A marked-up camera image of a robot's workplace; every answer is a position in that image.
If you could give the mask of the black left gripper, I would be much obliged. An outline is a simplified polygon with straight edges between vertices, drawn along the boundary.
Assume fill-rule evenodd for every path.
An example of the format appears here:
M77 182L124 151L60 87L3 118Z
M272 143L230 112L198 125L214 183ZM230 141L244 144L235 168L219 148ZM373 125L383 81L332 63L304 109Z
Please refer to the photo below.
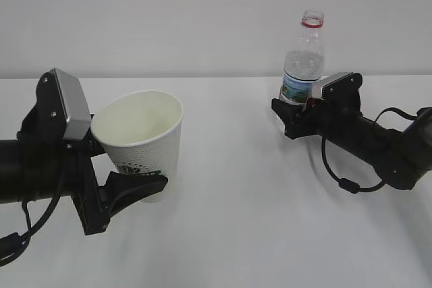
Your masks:
M45 225L63 196L72 199L85 235L92 235L106 230L109 216L165 189L168 178L158 172L110 172L105 185L99 186L91 158L105 154L102 144L90 128L81 141L64 140L62 133L60 122L43 123L38 112L29 112L17 133L19 199L50 200L40 219L27 229L27 236Z

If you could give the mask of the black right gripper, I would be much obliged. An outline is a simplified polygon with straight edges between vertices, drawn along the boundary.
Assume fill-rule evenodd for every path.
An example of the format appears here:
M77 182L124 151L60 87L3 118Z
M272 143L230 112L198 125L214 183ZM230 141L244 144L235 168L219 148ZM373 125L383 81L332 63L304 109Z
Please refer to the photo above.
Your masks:
M284 135L289 139L322 135L337 122L362 117L360 111L338 109L330 104L319 104L305 111L300 105L291 105L277 98L271 100L272 111L284 124Z

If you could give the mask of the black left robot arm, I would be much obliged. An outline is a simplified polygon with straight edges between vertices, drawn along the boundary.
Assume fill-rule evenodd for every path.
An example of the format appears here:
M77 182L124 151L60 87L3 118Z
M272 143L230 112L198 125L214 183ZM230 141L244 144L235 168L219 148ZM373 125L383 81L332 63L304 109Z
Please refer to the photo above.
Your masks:
M160 171L131 175L110 172L99 185L92 164L105 150L87 132L81 140L66 140L61 128L30 122L15 140L1 141L1 203L51 202L42 217L21 237L32 237L52 215L60 197L74 203L85 235L103 233L110 220L137 201L162 192L168 179Z

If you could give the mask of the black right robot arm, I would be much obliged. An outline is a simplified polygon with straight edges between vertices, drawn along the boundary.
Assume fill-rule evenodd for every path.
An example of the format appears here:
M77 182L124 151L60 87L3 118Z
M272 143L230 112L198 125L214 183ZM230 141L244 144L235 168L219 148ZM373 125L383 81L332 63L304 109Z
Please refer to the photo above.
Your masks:
M376 192L388 185L397 190L411 190L417 181L431 171L431 108L423 107L409 115L396 107L387 111L411 123L404 131L386 129L376 120L367 119L360 109L319 100L305 111L274 98L273 112L284 124L284 134L295 140L307 136L321 137L321 159L338 185L352 193ZM327 159L331 142L372 166L380 181L362 187L355 181L339 177Z

